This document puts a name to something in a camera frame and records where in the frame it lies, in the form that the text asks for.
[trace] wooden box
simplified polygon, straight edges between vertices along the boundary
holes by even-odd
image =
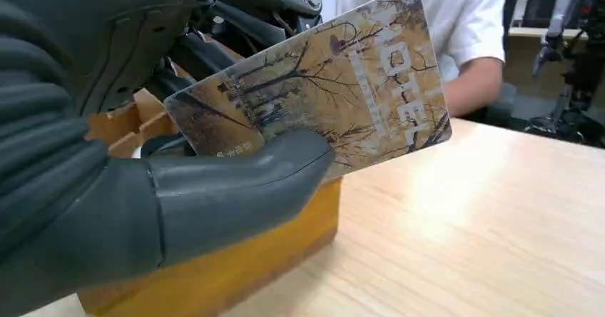
[[[135,103],[90,120],[90,139],[114,156],[130,157],[144,140],[176,131],[147,91]],[[293,221],[231,247],[144,278],[78,292],[98,317],[215,316],[329,244],[337,230],[340,180],[323,186]]]

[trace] table surface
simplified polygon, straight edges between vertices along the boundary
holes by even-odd
[[[347,176],[333,245],[224,317],[602,316],[605,151],[453,130]]]

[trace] person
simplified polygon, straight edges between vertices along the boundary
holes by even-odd
[[[368,1],[337,0],[337,13]],[[504,1],[422,0],[451,116],[472,113],[498,98],[504,63]]]

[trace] robotic thumb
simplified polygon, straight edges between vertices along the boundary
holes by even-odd
[[[162,266],[290,220],[315,193],[335,152],[311,131],[283,134],[247,158],[156,158]]]

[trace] robotic arm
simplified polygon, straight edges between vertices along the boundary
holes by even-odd
[[[565,26],[569,23],[572,14],[582,0],[556,0],[550,20],[549,28],[542,38],[542,49],[534,62],[534,77],[538,76],[540,68],[547,61],[561,61],[559,47],[563,41]],[[591,0],[584,0],[586,9],[589,9]]]
[[[190,84],[171,61],[196,79],[229,66],[201,31],[247,55],[319,23],[320,2],[0,0],[0,316],[295,216],[334,159],[310,131],[248,158],[119,159],[85,117]]]

